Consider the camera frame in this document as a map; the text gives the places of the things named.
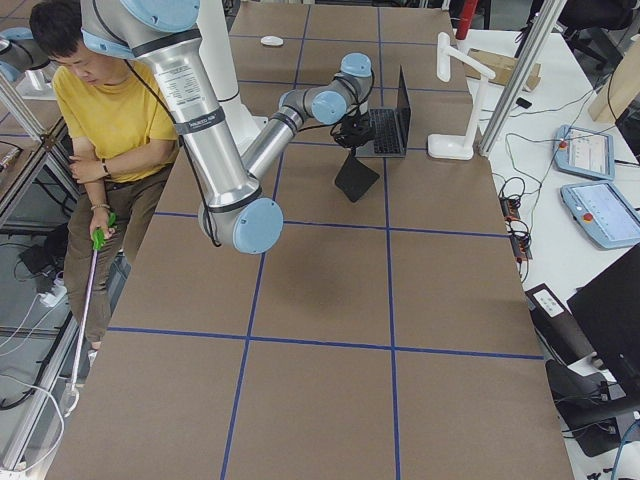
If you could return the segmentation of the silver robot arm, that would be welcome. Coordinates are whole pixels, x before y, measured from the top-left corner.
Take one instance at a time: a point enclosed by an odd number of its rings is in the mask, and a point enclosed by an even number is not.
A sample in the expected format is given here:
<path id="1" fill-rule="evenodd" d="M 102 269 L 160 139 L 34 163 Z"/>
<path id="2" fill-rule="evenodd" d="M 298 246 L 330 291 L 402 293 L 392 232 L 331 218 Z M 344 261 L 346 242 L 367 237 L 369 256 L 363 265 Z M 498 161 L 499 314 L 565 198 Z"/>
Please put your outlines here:
<path id="1" fill-rule="evenodd" d="M 204 189 L 201 223 L 213 240 L 248 254 L 279 239 L 283 213 L 260 179 L 310 118 L 325 125 L 365 103 L 371 61 L 350 53 L 326 86 L 286 93 L 262 127 L 238 99 L 219 1 L 84 1 L 90 50 L 149 66 Z"/>

